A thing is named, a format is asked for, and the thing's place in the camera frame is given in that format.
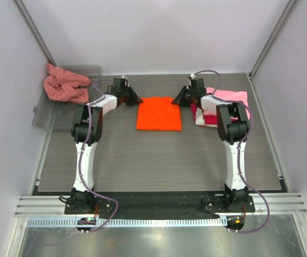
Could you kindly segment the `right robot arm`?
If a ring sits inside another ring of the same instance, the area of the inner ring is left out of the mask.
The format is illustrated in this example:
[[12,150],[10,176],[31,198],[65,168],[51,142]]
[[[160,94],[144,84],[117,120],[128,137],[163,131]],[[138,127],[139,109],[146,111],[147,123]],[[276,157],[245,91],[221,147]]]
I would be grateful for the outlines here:
[[227,160],[227,178],[222,203],[226,210],[237,211],[249,200],[249,187],[245,179],[244,152],[251,124],[247,106],[241,101],[224,100],[208,93],[202,78],[189,76],[189,84],[171,102],[180,107],[192,104],[216,112],[217,132],[224,143]]

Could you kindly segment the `orange t shirt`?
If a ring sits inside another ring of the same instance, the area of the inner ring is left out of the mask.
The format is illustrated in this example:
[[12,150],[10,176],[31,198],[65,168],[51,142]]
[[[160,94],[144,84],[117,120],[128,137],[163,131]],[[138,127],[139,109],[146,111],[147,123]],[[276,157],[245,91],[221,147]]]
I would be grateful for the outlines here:
[[171,97],[147,97],[138,107],[136,129],[141,131],[181,131],[180,107]]

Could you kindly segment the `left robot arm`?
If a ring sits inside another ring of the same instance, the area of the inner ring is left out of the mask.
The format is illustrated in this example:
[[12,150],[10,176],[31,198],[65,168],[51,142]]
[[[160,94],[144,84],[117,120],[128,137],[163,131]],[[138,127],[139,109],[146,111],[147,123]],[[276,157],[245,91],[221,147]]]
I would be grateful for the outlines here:
[[96,207],[96,193],[93,180],[94,155],[102,136],[103,117],[120,105],[128,107],[143,103],[135,93],[127,77],[113,78],[106,92],[93,101],[79,104],[76,107],[71,135],[76,151],[76,176],[71,190],[68,206],[85,214]]

